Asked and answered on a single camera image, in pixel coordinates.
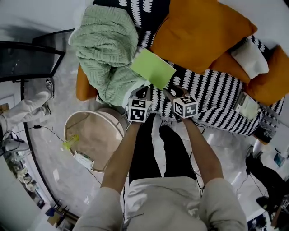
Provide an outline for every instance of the black and white patterned blanket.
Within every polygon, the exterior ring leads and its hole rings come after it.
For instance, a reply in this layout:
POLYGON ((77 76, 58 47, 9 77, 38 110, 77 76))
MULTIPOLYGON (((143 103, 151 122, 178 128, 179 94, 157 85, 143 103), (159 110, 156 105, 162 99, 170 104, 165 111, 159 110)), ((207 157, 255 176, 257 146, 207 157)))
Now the black and white patterned blanket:
MULTIPOLYGON (((95 0, 94 4, 125 9, 138 29, 139 46, 149 48, 153 43, 157 29, 169 12, 169 2, 169 0, 95 0)), ((269 50, 264 44, 254 36, 250 36, 248 39, 254 42, 265 58, 269 57, 269 50)), ((172 84, 176 84, 188 90, 198 100, 199 114, 196 118, 204 124, 247 136, 253 134, 260 123, 268 124, 269 127, 274 128, 275 123, 271 123, 266 118, 275 118, 275 116, 270 115, 268 111, 261 109, 255 119, 250 122, 233 110, 242 90, 242 82, 237 78, 227 73, 212 70, 206 70, 204 75, 199 75, 171 62, 168 63, 176 69, 176 72, 166 89, 170 90, 172 84)), ((151 85, 151 89, 152 110, 162 116, 174 119, 170 110, 172 105, 162 91, 153 85, 151 85)), ((284 99, 270 106, 278 115, 282 111, 283 101, 284 99)))

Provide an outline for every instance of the green knitted blanket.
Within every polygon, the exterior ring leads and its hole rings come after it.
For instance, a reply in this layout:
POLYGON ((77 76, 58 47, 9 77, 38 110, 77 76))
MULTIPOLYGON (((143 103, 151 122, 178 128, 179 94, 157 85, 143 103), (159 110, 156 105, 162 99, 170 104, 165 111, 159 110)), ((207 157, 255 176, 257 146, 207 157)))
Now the green knitted blanket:
POLYGON ((124 9, 92 5, 85 10, 71 45, 89 83, 105 102, 121 106, 126 92, 145 81, 129 68, 137 43, 134 23, 124 9))

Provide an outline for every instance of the person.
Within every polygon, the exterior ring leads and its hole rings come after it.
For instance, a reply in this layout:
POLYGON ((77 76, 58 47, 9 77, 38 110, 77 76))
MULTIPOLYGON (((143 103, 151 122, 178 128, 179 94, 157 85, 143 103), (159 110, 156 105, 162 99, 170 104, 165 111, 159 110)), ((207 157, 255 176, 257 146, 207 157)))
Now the person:
MULTIPOLYGON (((268 212, 271 219, 273 213, 278 210, 284 196, 289 194, 289 185, 276 171, 262 164, 262 153, 262 151, 258 153, 253 152, 252 147, 248 149, 246 172, 248 175, 254 175, 267 189, 269 197, 258 197, 256 202, 268 212)), ((288 223, 289 215, 282 214, 282 216, 285 217, 285 219, 282 219, 281 217, 278 218, 279 227, 288 223)))
POLYGON ((29 122, 51 115, 47 101, 54 98, 53 81, 45 81, 46 88, 31 98, 21 100, 10 110, 0 114, 0 137, 9 135, 8 132, 21 122, 29 122))
POLYGON ((163 122, 166 171, 161 177, 154 158, 154 115, 132 123, 112 155, 101 188, 74 231, 175 231, 247 229, 245 214, 210 145, 190 119, 183 119, 205 184, 200 199, 196 175, 180 136, 163 122), (129 173, 125 222, 120 194, 129 173))

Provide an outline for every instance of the black pants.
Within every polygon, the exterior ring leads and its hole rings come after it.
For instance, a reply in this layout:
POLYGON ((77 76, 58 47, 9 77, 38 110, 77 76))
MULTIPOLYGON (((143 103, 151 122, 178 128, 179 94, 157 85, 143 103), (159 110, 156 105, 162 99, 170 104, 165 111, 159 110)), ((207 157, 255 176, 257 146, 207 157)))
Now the black pants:
POLYGON ((247 173, 252 173, 268 190, 270 201, 279 206, 284 195, 289 193, 289 186, 274 170, 264 166, 260 159, 252 154, 246 158, 247 173))
MULTIPOLYGON (((129 183, 137 179, 161 177, 158 164, 154 158, 152 128, 155 114, 151 114, 141 125, 136 137, 134 156, 132 158, 129 183)), ((180 136, 168 126, 159 128, 166 152, 165 177, 188 176, 196 180, 191 161, 180 136)))

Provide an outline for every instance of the paper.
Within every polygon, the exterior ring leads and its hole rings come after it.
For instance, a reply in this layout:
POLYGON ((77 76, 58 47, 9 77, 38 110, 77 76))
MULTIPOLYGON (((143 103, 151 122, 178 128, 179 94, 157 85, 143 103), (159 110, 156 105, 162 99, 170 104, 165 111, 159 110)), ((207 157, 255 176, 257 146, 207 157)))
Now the paper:
POLYGON ((147 49, 143 49, 135 58, 131 69, 160 90, 166 86, 176 72, 176 69, 147 49))
POLYGON ((259 105, 245 92, 241 92, 237 100, 235 111, 250 120, 251 122, 258 114, 259 105))
POLYGON ((87 169, 92 169, 94 161, 87 155, 77 153, 75 151, 74 158, 87 169))

